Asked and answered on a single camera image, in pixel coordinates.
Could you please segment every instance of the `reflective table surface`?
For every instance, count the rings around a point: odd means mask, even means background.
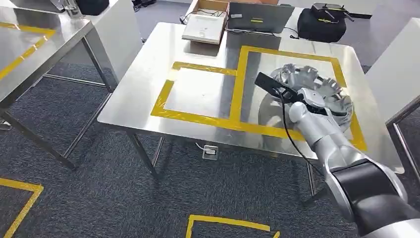
[[[0,7],[0,109],[7,109],[92,28],[89,20],[66,13]]]
[[[397,173],[404,169],[382,122],[365,75],[352,47],[279,38],[260,34],[225,32],[220,45],[181,39],[183,25],[159,23],[135,58],[98,121],[122,130],[177,136],[218,145],[240,146],[281,158],[298,155],[288,138],[231,130],[207,124],[151,116],[167,79],[174,84],[165,109],[226,119],[231,112],[235,77],[222,73],[181,68],[171,70],[175,61],[237,69],[242,46],[337,58],[367,146],[366,154]],[[282,127],[281,105],[254,85],[258,72],[270,74],[285,63],[308,64],[324,77],[334,77],[331,63],[249,52],[244,76],[241,122]],[[316,159],[307,143],[297,141],[300,150]]]

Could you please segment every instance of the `white partition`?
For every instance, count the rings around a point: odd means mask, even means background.
[[[366,74],[384,122],[420,95],[420,19],[412,18]]]

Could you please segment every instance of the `yellow tape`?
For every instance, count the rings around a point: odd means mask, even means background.
[[[163,118],[170,118],[170,119],[177,119],[177,120],[184,120],[188,122],[212,125],[212,126],[222,127],[222,128],[231,129],[231,130],[245,131],[245,132],[250,132],[250,133],[269,135],[269,136],[280,137],[280,138],[287,138],[286,130],[283,128],[251,124],[251,123],[240,121],[242,96],[243,96],[243,91],[244,91],[244,86],[245,86],[245,72],[246,72],[249,52],[258,52],[258,53],[265,53],[265,54],[271,54],[271,55],[280,55],[280,56],[287,56],[287,57],[294,57],[294,58],[304,58],[304,59],[309,59],[309,60],[319,60],[319,61],[330,62],[332,64],[332,68],[333,68],[334,75],[337,82],[340,84],[341,87],[347,87],[343,72],[340,67],[340,63],[337,58],[243,46],[239,54],[237,70],[211,67],[211,66],[192,64],[192,63],[175,62],[173,64],[171,72],[169,73],[170,80],[167,80],[165,82],[156,100],[155,106],[152,109],[151,115],[157,116],[157,117],[163,117]],[[166,110],[164,108],[166,101],[169,97],[170,90],[172,89],[172,86],[174,84],[175,73],[180,68],[189,68],[189,69],[202,70],[202,71],[208,71],[208,72],[217,72],[217,73],[223,73],[223,74],[236,76],[234,87],[233,87],[233,95],[232,95],[232,102],[230,106],[229,119],[214,118],[214,117],[208,117],[208,116],[197,115],[197,114],[192,114],[192,113]],[[363,138],[363,134],[360,129],[359,122],[357,121],[356,113],[353,113],[351,123],[350,123],[350,131],[352,132],[352,135],[353,135],[353,140],[350,140],[350,142],[358,149],[366,151],[367,146]],[[300,141],[305,140],[303,136],[296,131],[289,130],[289,133],[290,133],[290,136],[294,140],[300,140]]]
[[[274,234],[273,238],[278,238],[280,236],[280,232],[276,232],[276,234]]]
[[[241,226],[241,227],[249,227],[254,228],[262,231],[270,231],[270,226],[258,224],[254,222],[247,222],[247,221],[241,221],[241,220],[234,220],[229,218],[223,218],[223,217],[210,217],[210,216],[202,216],[202,215],[190,215],[188,218],[188,225],[187,225],[187,232],[185,234],[185,238],[190,238],[192,235],[192,228],[195,221],[200,222],[216,222],[216,223],[222,223],[222,224],[228,224],[228,225],[235,225],[235,226]]]
[[[195,69],[195,70],[200,70],[200,71],[222,73],[226,75],[236,76],[236,70],[229,69],[229,68],[218,68],[218,67],[206,66],[206,65],[201,65],[201,64],[184,63],[184,62],[178,62],[178,61],[174,62],[172,65],[172,69],[174,70],[180,70],[181,68],[189,68],[189,69]]]
[[[247,69],[248,51],[243,50],[239,53],[238,69],[236,70],[235,84],[233,85],[232,104],[230,105],[229,118],[239,121],[241,116],[242,94],[244,93],[245,72]]]
[[[4,235],[4,238],[11,238],[25,218],[26,214],[29,212],[29,209],[31,209],[32,205],[34,205],[35,201],[44,190],[44,187],[41,185],[19,182],[5,178],[0,178],[0,185],[34,192]]]
[[[33,54],[33,52],[35,52],[39,47],[41,47],[55,33],[55,30],[52,30],[52,29],[44,29],[44,28],[38,28],[38,27],[32,27],[32,26],[22,26],[22,25],[16,25],[16,24],[4,23],[4,22],[0,22],[0,27],[43,34],[43,36],[40,38],[39,41],[33,44],[21,56],[17,57],[8,66],[6,66],[0,71],[0,80],[3,79],[6,75],[8,75],[10,72],[12,72],[20,63],[22,63],[24,59],[28,58],[31,54]]]

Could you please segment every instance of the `robotic arm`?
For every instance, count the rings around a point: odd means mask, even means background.
[[[420,213],[407,203],[401,181],[347,140],[320,94],[307,88],[295,92],[263,73],[255,84],[293,103],[290,120],[316,153],[339,210],[356,223],[361,237],[420,237]]]

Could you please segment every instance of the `white device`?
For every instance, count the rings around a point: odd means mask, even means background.
[[[224,17],[191,14],[182,39],[218,45],[224,19]]]

